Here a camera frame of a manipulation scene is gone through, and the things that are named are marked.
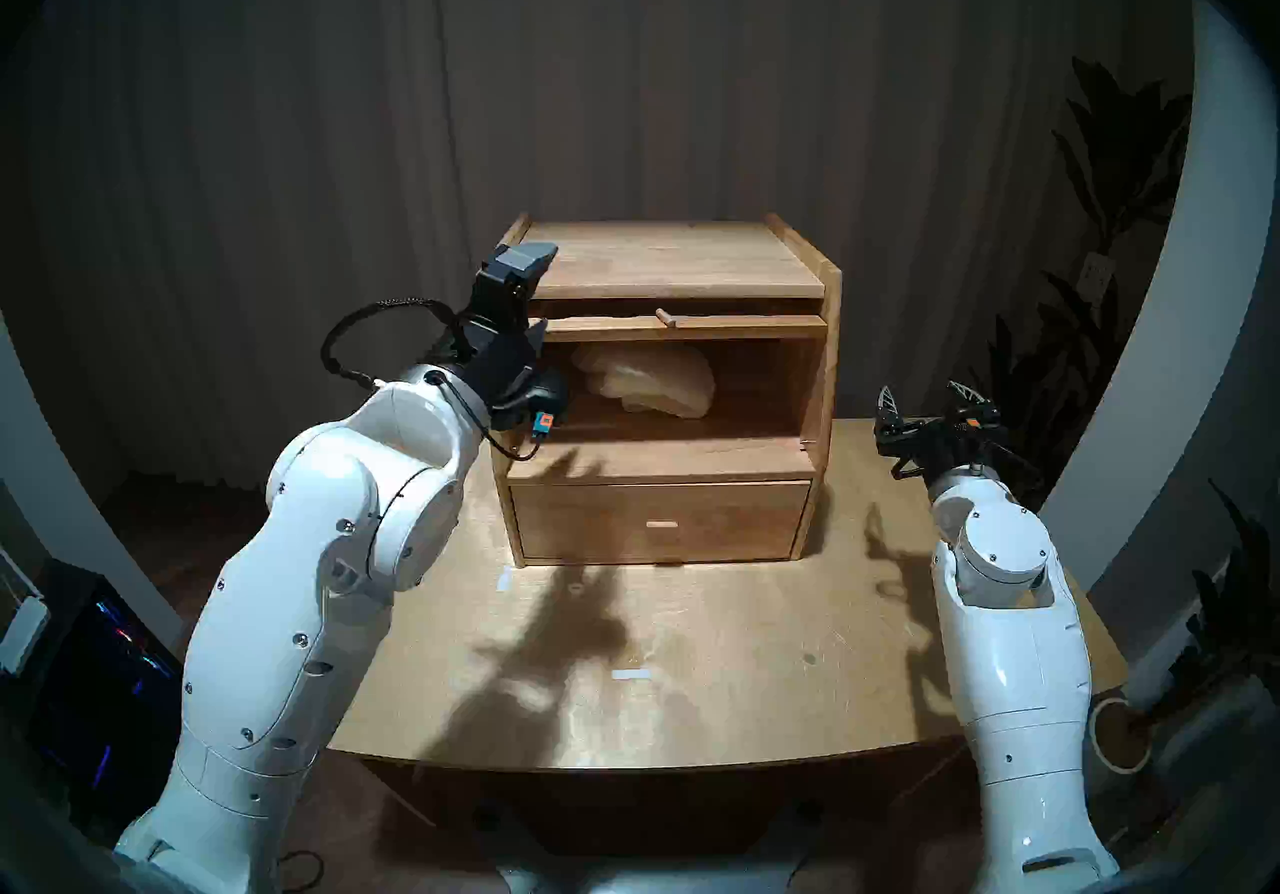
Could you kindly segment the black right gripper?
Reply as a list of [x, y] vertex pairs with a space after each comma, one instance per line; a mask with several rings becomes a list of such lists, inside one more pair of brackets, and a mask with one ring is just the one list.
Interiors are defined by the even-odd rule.
[[1009, 443], [1006, 428], [995, 411], [987, 411], [987, 398], [963, 382], [950, 379], [948, 412], [941, 416], [905, 419], [890, 386], [882, 386], [876, 405], [876, 448], [883, 459], [893, 459], [893, 480], [923, 478], [941, 480], [946, 473], [979, 474], [989, 467], [997, 446]]

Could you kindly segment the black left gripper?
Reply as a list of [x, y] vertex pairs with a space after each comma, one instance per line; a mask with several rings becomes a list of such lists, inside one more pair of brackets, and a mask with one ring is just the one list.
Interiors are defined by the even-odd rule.
[[460, 316], [471, 348], [460, 377], [486, 409], [515, 409], [538, 380], [541, 337], [529, 334], [529, 304], [557, 254], [556, 242], [500, 245], [474, 279]]

